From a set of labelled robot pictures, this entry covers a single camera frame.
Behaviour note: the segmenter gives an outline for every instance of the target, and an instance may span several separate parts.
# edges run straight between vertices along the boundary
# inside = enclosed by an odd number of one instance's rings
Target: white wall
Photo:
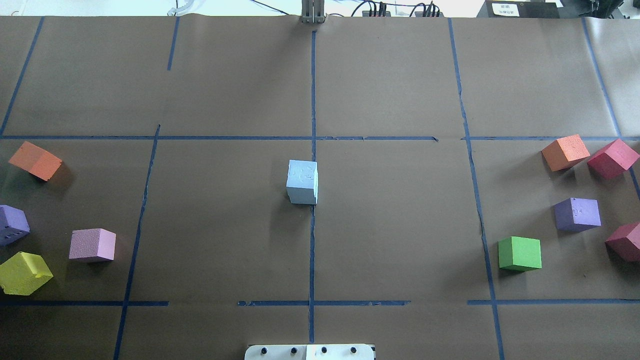
[[[412,4],[416,0],[388,0],[388,3]],[[626,0],[621,11],[634,19],[640,19],[640,10],[632,6],[633,0]],[[186,0],[179,0],[182,6]],[[300,14],[300,0],[261,0],[287,13]],[[325,0],[326,13],[340,13],[345,16],[360,3],[359,0]],[[447,17],[475,17],[484,0],[437,0],[435,3]],[[175,0],[0,0],[0,15],[58,15],[58,16],[166,16]],[[411,8],[393,6],[388,10],[392,16],[399,12],[408,13]],[[203,15],[279,15],[250,0],[195,0],[190,12]]]

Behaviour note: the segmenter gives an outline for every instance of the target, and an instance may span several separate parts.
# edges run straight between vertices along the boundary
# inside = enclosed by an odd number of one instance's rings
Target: black cable
[[[429,3],[429,6],[427,6],[427,11],[422,13],[422,17],[431,17],[432,7],[433,7],[433,0],[431,0],[431,2]]]
[[[274,8],[273,6],[269,6],[269,5],[267,5],[267,4],[263,4],[263,3],[261,3],[260,1],[256,1],[256,0],[249,0],[249,1],[251,1],[252,3],[260,4],[260,5],[262,5],[262,6],[266,6],[266,7],[268,7],[269,9],[275,10],[275,11],[277,11],[277,12],[279,12],[279,13],[283,13],[283,14],[285,14],[285,15],[291,15],[290,13],[285,13],[285,12],[283,12],[283,11],[282,11],[282,10],[280,10],[280,9],[276,9],[276,8]]]
[[[419,3],[418,5],[415,5],[413,7],[413,9],[411,9],[411,14],[409,14],[409,17],[413,16],[413,13],[415,12],[415,9],[418,8],[418,6],[422,5],[422,13],[426,13],[427,12],[427,5],[425,3]]]
[[[375,1],[371,1],[371,0],[365,0],[365,1],[362,1],[360,4],[358,4],[358,6],[356,6],[356,8],[353,10],[353,13],[351,13],[351,16],[354,16],[354,15],[356,14],[356,12],[358,11],[358,9],[359,9],[362,5],[367,4],[367,3],[369,3],[369,16],[373,16],[373,15],[378,11],[378,8],[376,7],[376,2],[375,2]],[[374,6],[373,11],[371,11],[371,4],[373,4],[373,6]],[[385,8],[387,7],[387,5],[390,5],[390,6],[404,6],[404,7],[407,7],[407,8],[413,8],[413,10],[412,10],[412,13],[413,13],[413,11],[415,11],[415,9],[416,9],[418,6],[420,6],[421,4],[423,4],[423,3],[420,3],[420,4],[418,4],[418,5],[385,4]]]
[[[433,4],[433,9],[429,13],[429,17],[438,17],[439,15],[440,15],[440,8],[438,7],[438,5]]]

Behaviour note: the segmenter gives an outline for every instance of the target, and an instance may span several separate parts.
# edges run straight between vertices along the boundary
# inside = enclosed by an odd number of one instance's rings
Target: purple cube
[[[598,201],[591,199],[566,199],[554,206],[556,228],[579,233],[600,226]]]
[[[0,245],[11,244],[30,231],[24,211],[9,205],[0,205]]]
[[[69,259],[94,263],[113,260],[116,234],[105,229],[73,230]]]

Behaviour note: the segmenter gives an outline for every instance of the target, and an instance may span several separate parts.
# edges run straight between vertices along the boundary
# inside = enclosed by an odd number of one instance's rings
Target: table surface
[[[54,274],[0,295],[3,358],[637,358],[640,266],[604,245],[639,220],[635,173],[540,151],[640,151],[640,23],[378,20],[1,18],[0,199],[32,233],[0,261]],[[7,163],[25,140],[64,161],[49,182]],[[318,205],[290,204],[289,159],[318,162]],[[602,227],[556,231],[569,197]],[[69,261],[96,227],[115,260]],[[507,236],[543,268],[500,270]]]

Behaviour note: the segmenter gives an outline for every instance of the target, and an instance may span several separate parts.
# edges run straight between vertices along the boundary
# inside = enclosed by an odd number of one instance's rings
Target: orange cube
[[[544,148],[542,155],[545,157],[551,171],[570,168],[589,157],[589,151],[584,146],[580,135],[571,135],[560,138]]]
[[[45,149],[41,149],[30,142],[24,142],[20,149],[9,159],[9,164],[13,164],[28,171],[31,175],[48,181],[62,165],[62,160]]]

